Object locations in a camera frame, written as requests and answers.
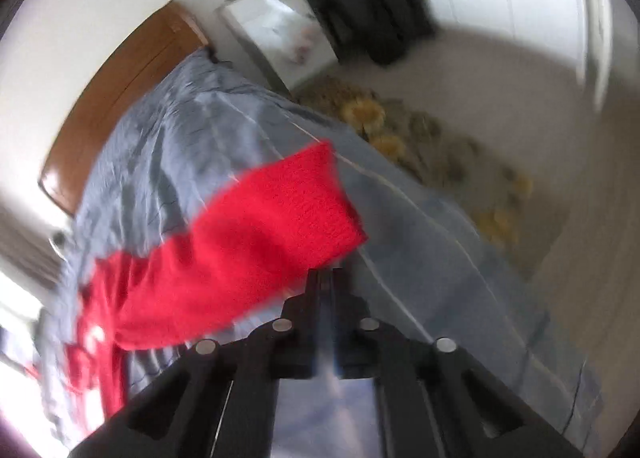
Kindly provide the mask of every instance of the carpet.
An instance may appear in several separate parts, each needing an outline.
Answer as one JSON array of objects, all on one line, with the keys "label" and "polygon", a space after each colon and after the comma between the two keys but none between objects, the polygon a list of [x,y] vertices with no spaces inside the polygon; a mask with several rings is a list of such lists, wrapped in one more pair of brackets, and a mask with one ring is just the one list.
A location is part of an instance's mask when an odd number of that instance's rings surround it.
[{"label": "carpet", "polygon": [[525,279],[535,274],[562,231],[567,205],[491,149],[423,110],[332,76],[315,80],[294,98],[350,124],[421,184],[453,198]]}]

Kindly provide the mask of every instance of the gray fabric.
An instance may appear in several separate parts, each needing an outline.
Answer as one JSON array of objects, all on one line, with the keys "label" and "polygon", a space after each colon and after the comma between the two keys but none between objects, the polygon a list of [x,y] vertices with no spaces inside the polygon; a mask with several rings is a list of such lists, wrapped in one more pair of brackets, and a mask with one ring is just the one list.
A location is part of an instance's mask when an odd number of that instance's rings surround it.
[{"label": "gray fabric", "polygon": [[[70,441],[77,433],[68,398],[56,386],[61,343],[74,341],[77,292],[95,258],[118,249],[148,254],[244,171],[319,138],[334,144],[340,181],[369,236],[346,264],[372,313],[417,339],[457,340],[572,443],[593,452],[591,426],[602,400],[586,359],[464,213],[344,124],[213,64],[205,50],[132,106],[89,178],[47,327],[53,404]],[[221,343],[244,337],[278,316],[280,306],[262,307],[214,337]],[[189,345],[130,354],[130,394]],[[273,455],[379,456],[371,443],[378,441],[371,395],[370,381],[338,381],[331,366],[312,382],[282,381]]]}]

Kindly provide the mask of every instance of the floor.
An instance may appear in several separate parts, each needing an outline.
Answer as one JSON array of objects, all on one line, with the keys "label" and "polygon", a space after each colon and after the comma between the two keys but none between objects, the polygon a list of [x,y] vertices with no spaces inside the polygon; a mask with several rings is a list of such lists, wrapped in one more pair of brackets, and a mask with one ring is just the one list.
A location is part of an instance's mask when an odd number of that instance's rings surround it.
[{"label": "floor", "polygon": [[459,31],[391,68],[355,59],[337,72],[474,136],[570,205],[531,284],[602,379],[607,453],[640,408],[640,105],[632,92],[612,83],[597,117],[572,70]]}]

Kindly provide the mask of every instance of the brown headboard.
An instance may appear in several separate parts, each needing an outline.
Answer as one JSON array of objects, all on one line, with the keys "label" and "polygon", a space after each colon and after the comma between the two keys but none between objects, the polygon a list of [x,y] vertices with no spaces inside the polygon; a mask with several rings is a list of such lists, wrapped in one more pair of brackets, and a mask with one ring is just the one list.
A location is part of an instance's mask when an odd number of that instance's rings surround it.
[{"label": "brown headboard", "polygon": [[177,2],[159,9],[114,51],[74,104],[58,133],[38,183],[74,215],[97,155],[124,112],[181,60],[209,44]]}]

